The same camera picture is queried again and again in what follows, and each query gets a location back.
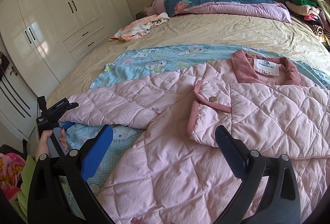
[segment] pile of clothes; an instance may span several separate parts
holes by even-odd
[[[310,27],[330,51],[330,6],[324,0],[290,0],[285,3],[291,14]]]

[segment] hello kitty blanket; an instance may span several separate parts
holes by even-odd
[[[146,48],[139,50],[128,50],[121,54],[113,63],[106,64],[104,71],[94,80],[90,90],[109,87],[121,81],[136,79],[159,72],[184,69],[186,67],[206,63],[219,59],[228,59],[230,55],[243,49],[251,55],[264,57],[281,57],[281,54],[253,49],[239,45],[207,45],[207,44],[182,44],[164,47]],[[303,62],[295,62],[299,73],[313,80],[322,88],[330,89],[330,78],[323,72],[311,68]],[[79,149],[82,144],[101,130],[102,126],[86,126],[76,123],[67,130],[67,141],[69,148]],[[93,193],[98,196],[105,181],[112,170],[116,167],[123,153],[132,147],[135,140],[141,135],[142,130],[125,126],[113,127],[113,142],[103,158],[95,176],[88,179],[88,184]],[[67,197],[73,211],[80,213],[70,189]]]

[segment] blue gripper pad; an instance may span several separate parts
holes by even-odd
[[[244,153],[248,153],[249,150],[247,147],[242,141],[234,139],[223,125],[216,128],[215,137],[216,142],[234,176],[244,180],[247,171],[247,159],[244,158],[240,150]]]
[[[85,158],[82,160],[80,175],[84,181],[87,181],[88,178],[93,177],[95,175],[101,161],[103,160],[105,153],[107,152],[109,146],[112,143],[113,130],[111,126],[106,125],[97,134],[97,136],[98,140],[94,143],[92,148],[86,154]]]

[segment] white wardrobe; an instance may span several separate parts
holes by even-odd
[[[0,0],[4,45],[37,96],[132,21],[126,0]]]

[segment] drawer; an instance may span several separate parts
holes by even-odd
[[[65,46],[69,50],[69,52],[72,52],[72,50],[81,43],[83,43],[85,40],[87,40],[89,37],[94,35],[96,32],[100,31],[103,28],[101,19],[97,19],[94,22],[91,22],[75,34],[73,34],[71,37],[69,37],[67,40],[64,41]]]
[[[105,28],[101,29],[100,31],[89,37],[71,52],[71,55],[75,62],[77,63],[80,59],[82,59],[86,54],[88,54],[91,50],[93,50],[96,46],[98,46],[102,41],[107,38],[108,34]]]

